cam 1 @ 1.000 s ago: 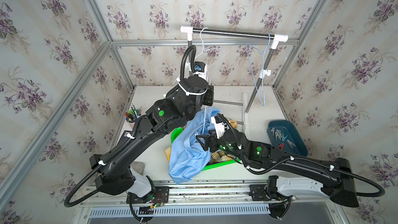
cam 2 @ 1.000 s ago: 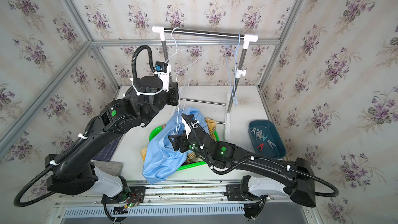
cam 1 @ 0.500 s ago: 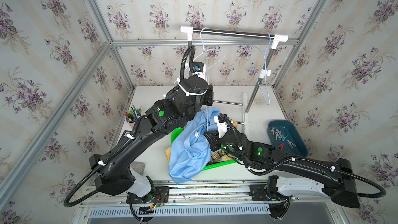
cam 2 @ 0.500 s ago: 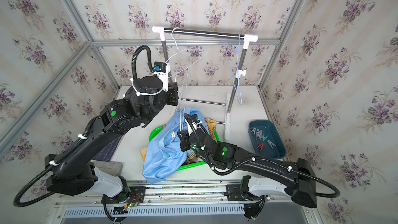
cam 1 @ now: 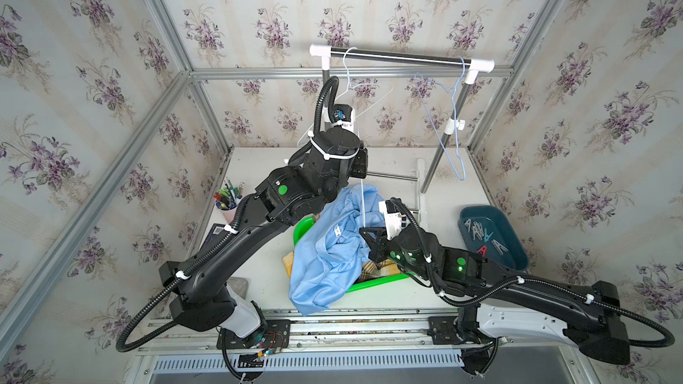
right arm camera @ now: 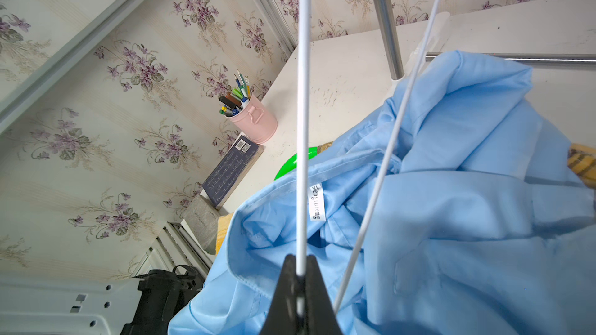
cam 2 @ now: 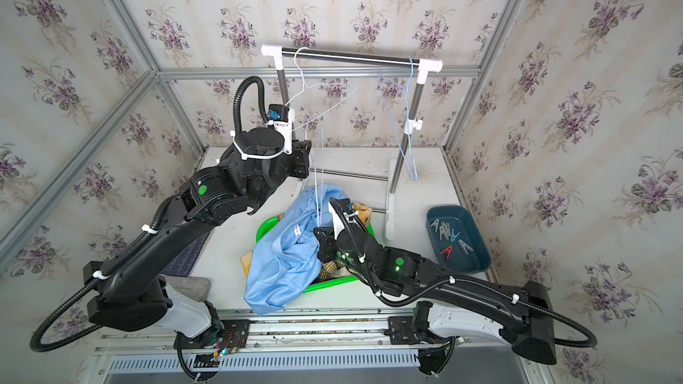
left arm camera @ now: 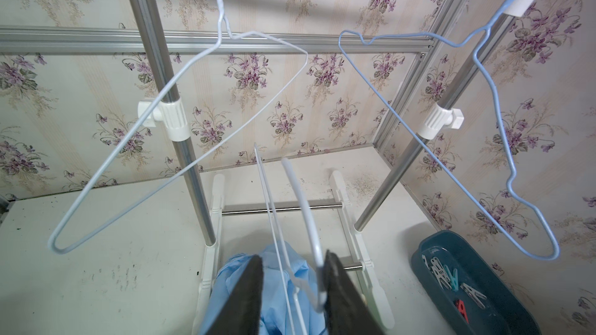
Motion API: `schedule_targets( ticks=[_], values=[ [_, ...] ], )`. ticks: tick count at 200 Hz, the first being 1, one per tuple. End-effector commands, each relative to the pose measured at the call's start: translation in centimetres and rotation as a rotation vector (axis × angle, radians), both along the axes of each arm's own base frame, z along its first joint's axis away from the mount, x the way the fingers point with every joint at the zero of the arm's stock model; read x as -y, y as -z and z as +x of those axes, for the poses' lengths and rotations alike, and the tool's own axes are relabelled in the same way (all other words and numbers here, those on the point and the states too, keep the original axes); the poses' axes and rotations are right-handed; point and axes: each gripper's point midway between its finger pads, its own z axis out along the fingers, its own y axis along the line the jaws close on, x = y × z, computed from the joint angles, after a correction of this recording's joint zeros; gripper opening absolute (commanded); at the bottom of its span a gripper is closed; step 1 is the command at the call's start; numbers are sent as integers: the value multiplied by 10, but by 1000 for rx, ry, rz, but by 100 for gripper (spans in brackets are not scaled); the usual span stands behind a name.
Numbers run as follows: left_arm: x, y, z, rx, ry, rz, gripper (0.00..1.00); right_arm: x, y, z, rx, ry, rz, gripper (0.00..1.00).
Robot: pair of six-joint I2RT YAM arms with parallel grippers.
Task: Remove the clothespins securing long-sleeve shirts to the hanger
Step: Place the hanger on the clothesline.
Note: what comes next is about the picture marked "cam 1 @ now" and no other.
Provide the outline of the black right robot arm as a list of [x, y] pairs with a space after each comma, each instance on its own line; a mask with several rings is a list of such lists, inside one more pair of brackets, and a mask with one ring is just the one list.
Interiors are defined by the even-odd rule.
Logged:
[[622, 308], [616, 287], [562, 284], [507, 268], [481, 254], [445, 247], [419, 226], [393, 197], [380, 204], [384, 223], [359, 234], [371, 261], [392, 261], [403, 274], [451, 307], [457, 316], [431, 320], [434, 344], [455, 344], [461, 367], [484, 376], [512, 336], [556, 341], [593, 360], [615, 366], [631, 362], [632, 348], [668, 348], [674, 335], [664, 326]]

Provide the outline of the yellow plaid shirt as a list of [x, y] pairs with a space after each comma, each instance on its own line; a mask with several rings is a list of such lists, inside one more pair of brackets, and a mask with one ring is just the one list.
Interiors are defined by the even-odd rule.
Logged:
[[[282, 258], [282, 263], [285, 267], [286, 275], [288, 278], [290, 278], [292, 275], [294, 255], [294, 252], [290, 252]], [[375, 280], [379, 278], [396, 277], [401, 275], [402, 273], [398, 269], [398, 266], [392, 261], [383, 261], [380, 263], [368, 261], [363, 264], [360, 277], [357, 279], [356, 283], [364, 283], [366, 281]]]

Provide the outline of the light blue wire hanger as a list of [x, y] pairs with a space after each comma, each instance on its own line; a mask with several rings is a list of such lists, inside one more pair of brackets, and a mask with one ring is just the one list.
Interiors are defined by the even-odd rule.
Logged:
[[448, 162], [456, 179], [458, 179], [459, 181], [465, 181], [467, 174], [464, 166], [464, 160], [460, 156], [460, 153], [455, 153], [456, 163], [458, 163], [459, 165], [455, 164], [455, 161], [451, 158], [450, 154], [448, 153], [448, 142], [450, 141], [450, 138], [453, 135], [457, 135], [458, 132], [458, 108], [456, 105], [456, 96], [458, 94], [460, 85], [462, 83], [462, 80], [464, 80], [467, 71], [467, 66], [464, 57], [458, 56], [456, 58], [456, 61], [460, 64], [462, 71], [461, 74], [458, 76], [457, 80], [455, 81], [455, 83], [453, 84], [453, 86], [450, 88], [446, 88], [443, 84], [436, 83], [436, 85], [440, 87], [449, 96], [452, 110], [448, 119], [441, 126], [441, 135], [439, 136], [439, 147], [437, 148], [435, 153], [435, 155], [438, 156], [438, 158], [434, 158], [432, 160], [432, 164], [435, 165], [435, 169], [438, 169], [441, 159], [446, 158], [446, 161]]

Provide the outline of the teal clothespin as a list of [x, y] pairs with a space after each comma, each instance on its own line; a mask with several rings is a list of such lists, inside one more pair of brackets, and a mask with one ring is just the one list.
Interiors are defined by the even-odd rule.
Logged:
[[485, 243], [489, 242], [493, 236], [494, 236], [494, 233], [489, 233], [486, 229], [484, 229], [483, 241]]

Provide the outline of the grey clothespin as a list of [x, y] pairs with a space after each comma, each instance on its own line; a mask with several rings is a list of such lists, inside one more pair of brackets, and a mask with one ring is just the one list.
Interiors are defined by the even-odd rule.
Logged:
[[474, 240], [483, 240], [486, 235], [480, 222], [473, 222], [471, 224], [471, 234]]
[[497, 240], [495, 240], [495, 239], [493, 239], [493, 240], [491, 241], [491, 244], [492, 244], [492, 246], [496, 249], [496, 251], [498, 252], [498, 254], [499, 254], [500, 256], [504, 256], [507, 252], [509, 252], [509, 249], [508, 249], [505, 245], [499, 243], [499, 242], [498, 242]]

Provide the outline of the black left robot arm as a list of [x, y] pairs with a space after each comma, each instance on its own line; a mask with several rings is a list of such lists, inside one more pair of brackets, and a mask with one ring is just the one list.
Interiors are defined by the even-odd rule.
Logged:
[[160, 268], [163, 290], [126, 325], [116, 350], [126, 353], [176, 326], [196, 332], [220, 332], [221, 350], [236, 338], [253, 348], [268, 332], [255, 302], [247, 302], [228, 284], [229, 278], [268, 241], [302, 218], [321, 213], [347, 187], [351, 178], [367, 176], [367, 150], [354, 132], [343, 128], [348, 106], [337, 108], [340, 81], [323, 83], [312, 135], [287, 161], [238, 204], [232, 222], [186, 261], [169, 261]]

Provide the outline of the light blue shirt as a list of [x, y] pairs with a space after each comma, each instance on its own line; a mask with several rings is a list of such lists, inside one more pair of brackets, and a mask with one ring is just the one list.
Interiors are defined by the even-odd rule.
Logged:
[[[317, 314], [343, 298], [369, 261], [362, 226], [360, 186], [341, 190], [298, 242], [293, 256], [288, 298], [304, 316]], [[366, 227], [384, 227], [378, 188], [365, 185]]]

